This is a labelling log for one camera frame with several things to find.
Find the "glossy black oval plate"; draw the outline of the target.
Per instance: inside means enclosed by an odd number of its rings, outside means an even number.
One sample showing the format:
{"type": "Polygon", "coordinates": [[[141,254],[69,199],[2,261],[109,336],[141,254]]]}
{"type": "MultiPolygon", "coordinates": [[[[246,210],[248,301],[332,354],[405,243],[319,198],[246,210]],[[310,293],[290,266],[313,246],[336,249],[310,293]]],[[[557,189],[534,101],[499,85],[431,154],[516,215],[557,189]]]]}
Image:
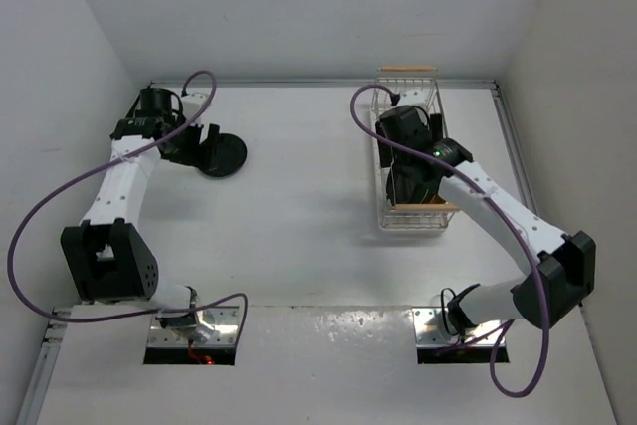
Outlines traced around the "glossy black oval plate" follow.
{"type": "Polygon", "coordinates": [[[235,134],[220,133],[217,149],[217,168],[213,171],[204,171],[203,142],[201,143],[202,156],[200,165],[197,168],[208,177],[216,179],[229,177],[238,172],[247,160],[248,149],[246,143],[235,134]]]}

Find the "black round plate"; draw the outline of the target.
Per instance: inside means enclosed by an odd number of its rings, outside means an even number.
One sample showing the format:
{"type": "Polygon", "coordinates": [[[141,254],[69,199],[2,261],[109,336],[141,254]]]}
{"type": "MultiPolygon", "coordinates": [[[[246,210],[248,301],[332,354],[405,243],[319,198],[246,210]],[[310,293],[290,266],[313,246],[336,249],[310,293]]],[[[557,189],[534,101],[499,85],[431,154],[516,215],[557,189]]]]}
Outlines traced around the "black round plate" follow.
{"type": "Polygon", "coordinates": [[[392,149],[389,145],[383,141],[377,141],[379,163],[381,168],[389,168],[392,164],[393,156],[392,149]]]}

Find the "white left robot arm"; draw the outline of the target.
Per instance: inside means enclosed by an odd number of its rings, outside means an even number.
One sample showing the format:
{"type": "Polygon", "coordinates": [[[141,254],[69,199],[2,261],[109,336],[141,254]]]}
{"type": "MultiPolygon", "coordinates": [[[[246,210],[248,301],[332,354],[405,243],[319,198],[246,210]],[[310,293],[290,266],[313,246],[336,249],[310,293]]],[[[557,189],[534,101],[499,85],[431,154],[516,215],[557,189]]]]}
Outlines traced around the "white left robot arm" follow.
{"type": "Polygon", "coordinates": [[[203,103],[198,95],[148,87],[111,135],[116,165],[104,177],[98,195],[81,223],[67,227],[61,246],[80,298],[112,304],[137,302],[158,311],[161,326],[201,345],[215,333],[214,320],[196,310],[198,295],[160,272],[155,256],[138,231],[143,198],[160,160],[214,170],[218,165],[219,129],[205,132],[200,123],[178,136],[155,141],[186,124],[203,103]]]}

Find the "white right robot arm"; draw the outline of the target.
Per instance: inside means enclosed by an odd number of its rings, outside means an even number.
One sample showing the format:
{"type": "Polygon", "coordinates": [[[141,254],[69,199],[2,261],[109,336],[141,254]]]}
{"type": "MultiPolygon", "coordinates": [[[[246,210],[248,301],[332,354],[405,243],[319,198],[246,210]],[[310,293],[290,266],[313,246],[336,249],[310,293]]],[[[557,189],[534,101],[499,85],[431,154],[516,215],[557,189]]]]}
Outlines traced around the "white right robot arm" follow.
{"type": "Polygon", "coordinates": [[[447,306],[451,334],[490,320],[524,319],[553,327],[594,290],[596,245],[534,215],[501,188],[457,141],[423,121],[418,106],[398,106],[375,124],[387,194],[401,204],[437,194],[459,207],[513,259],[523,275],[491,286],[475,284],[447,306]]]}

